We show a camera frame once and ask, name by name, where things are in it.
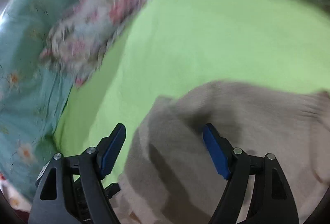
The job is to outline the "beige knit sweater brown cuffs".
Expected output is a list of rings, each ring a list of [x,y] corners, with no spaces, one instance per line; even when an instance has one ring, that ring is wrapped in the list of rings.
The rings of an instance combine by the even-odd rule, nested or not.
[[[325,223],[329,93],[212,81],[159,97],[119,186],[121,223]]]

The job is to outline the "teal floral duvet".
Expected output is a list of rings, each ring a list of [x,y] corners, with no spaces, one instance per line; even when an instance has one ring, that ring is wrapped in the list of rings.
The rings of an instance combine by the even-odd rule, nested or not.
[[[40,170],[56,153],[53,134],[71,78],[43,66],[53,25],[77,0],[10,0],[1,15],[1,172],[32,200]]]

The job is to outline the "lime green bed sheet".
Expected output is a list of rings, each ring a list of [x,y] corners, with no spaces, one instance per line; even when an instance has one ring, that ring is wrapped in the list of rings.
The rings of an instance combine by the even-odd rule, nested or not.
[[[150,0],[80,88],[72,88],[55,131],[64,154],[96,145],[117,123],[126,141],[152,107],[211,82],[308,95],[329,89],[329,14],[300,0]]]

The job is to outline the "pink floral ruffled pillow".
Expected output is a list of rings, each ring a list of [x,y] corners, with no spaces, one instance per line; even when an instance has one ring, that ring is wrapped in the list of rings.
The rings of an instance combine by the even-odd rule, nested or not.
[[[78,0],[49,31],[41,62],[83,85],[148,0]]]

